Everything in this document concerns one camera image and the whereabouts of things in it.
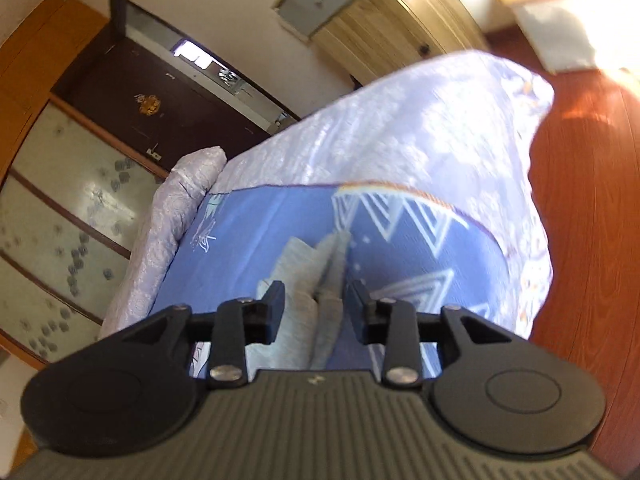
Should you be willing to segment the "grey sweatpants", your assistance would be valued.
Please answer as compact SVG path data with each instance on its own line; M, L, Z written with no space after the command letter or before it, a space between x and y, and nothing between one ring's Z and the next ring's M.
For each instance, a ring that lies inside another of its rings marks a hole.
M263 294L274 282L285 287L285 307L272 344L246 349L247 370L322 370L343 323L343 286L350 233L334 231L309 246L288 240L271 275L259 282Z

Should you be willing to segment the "blue patterned bed sheet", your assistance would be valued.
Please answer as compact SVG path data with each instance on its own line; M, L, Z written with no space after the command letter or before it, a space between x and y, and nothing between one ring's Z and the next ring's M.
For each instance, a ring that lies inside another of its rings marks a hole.
M286 243L316 246L350 233L344 288L363 282L374 298L411 302L436 313L457 304L512 328L506 259L477 222L428 198L382 186L269 186L205 197L160 285L154 309L187 304L215 311L258 298ZM344 307L340 334L322 370L379 370L379 346L363 346Z

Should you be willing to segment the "dark wooden door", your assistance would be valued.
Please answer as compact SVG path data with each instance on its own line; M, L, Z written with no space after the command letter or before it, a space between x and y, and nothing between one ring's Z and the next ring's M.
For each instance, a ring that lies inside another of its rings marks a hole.
M298 122L290 108L223 58L130 0L52 90L96 132L168 171L218 146L233 158Z

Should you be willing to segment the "pale lilac floral quilt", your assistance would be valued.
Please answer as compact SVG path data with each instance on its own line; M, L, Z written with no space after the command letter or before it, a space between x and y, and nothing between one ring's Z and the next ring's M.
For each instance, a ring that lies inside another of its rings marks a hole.
M528 337L553 273L529 152L553 100L544 77L468 51L375 81L233 158L217 147L181 157L153 196L102 334L149 314L207 194L380 182L432 196L488 229L510 274L501 322Z

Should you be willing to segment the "light wooden cabinet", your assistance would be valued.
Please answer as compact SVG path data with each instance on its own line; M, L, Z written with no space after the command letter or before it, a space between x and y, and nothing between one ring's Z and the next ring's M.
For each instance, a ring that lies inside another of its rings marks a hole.
M360 84L439 55L488 49L460 0L276 0L272 8Z

